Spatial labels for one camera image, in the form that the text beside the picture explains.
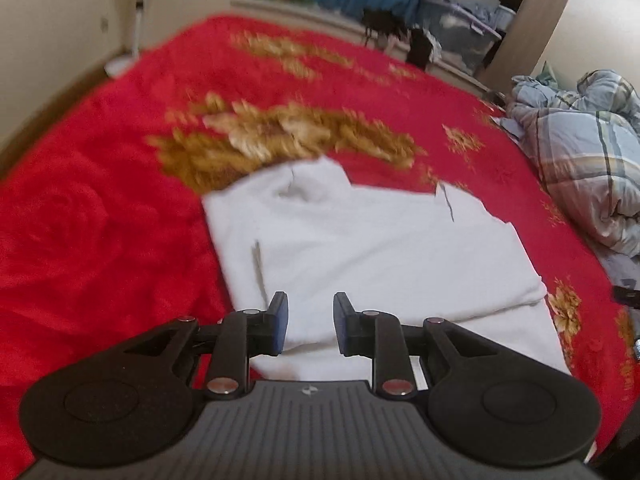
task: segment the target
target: wooden floor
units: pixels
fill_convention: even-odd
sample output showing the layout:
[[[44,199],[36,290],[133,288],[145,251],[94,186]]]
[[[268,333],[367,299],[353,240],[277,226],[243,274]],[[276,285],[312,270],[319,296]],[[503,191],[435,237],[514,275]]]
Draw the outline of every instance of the wooden floor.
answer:
[[[0,180],[47,130],[57,123],[91,90],[108,80],[103,64],[84,74],[78,81],[55,96],[36,116],[18,131],[0,151]]]

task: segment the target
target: ribbed gray surface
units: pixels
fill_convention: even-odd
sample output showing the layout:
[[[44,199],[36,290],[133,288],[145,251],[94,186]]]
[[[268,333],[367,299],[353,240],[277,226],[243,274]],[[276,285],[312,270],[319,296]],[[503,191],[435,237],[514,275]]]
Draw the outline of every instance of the ribbed gray surface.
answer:
[[[309,386],[317,391],[310,392]],[[242,399],[208,404],[183,440],[153,458],[109,470],[41,460],[22,478],[593,480],[596,476],[577,462],[545,472],[479,465],[445,447],[413,406],[379,399],[362,381],[259,381]]]

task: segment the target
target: red blanket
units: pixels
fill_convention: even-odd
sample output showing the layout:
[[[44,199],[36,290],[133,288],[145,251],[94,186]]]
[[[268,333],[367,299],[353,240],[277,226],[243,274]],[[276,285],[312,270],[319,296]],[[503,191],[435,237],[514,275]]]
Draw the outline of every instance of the red blanket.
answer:
[[[256,33],[291,42],[274,40],[279,46],[270,50],[268,38],[248,42],[260,38]],[[199,196],[184,183],[206,190],[242,171],[203,181],[193,168],[164,158],[165,171],[177,176],[163,174],[158,149],[148,143],[148,136],[170,136],[176,126],[220,138],[202,122],[217,106],[207,102],[208,92],[260,110],[297,102],[359,112],[361,124],[410,134],[425,153],[417,152],[408,169],[375,146],[327,148],[354,183],[429,191],[443,179],[512,222],[549,290],[572,373],[600,399],[598,447],[606,446],[640,392],[629,321],[610,300],[596,258],[524,156],[488,122],[491,110],[376,52],[218,17],[94,92],[2,184],[0,478],[14,477],[32,460],[17,408],[38,378],[180,314],[210,323],[229,310]]]

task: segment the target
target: plaid comforter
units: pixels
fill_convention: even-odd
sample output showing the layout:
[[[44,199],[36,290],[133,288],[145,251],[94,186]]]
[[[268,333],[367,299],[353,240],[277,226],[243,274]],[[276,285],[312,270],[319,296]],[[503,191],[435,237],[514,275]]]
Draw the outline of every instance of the plaid comforter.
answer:
[[[540,180],[564,212],[613,250],[640,253],[640,98],[612,70],[585,75],[577,92],[513,79],[509,115]]]

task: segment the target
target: white round base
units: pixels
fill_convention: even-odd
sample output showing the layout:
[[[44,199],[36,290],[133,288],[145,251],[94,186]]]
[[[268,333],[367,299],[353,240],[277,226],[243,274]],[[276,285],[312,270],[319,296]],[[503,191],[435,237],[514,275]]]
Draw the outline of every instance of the white round base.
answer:
[[[137,59],[134,58],[131,54],[118,56],[104,66],[104,71],[110,78],[116,79],[127,72],[129,68],[131,68],[136,63],[136,61]]]

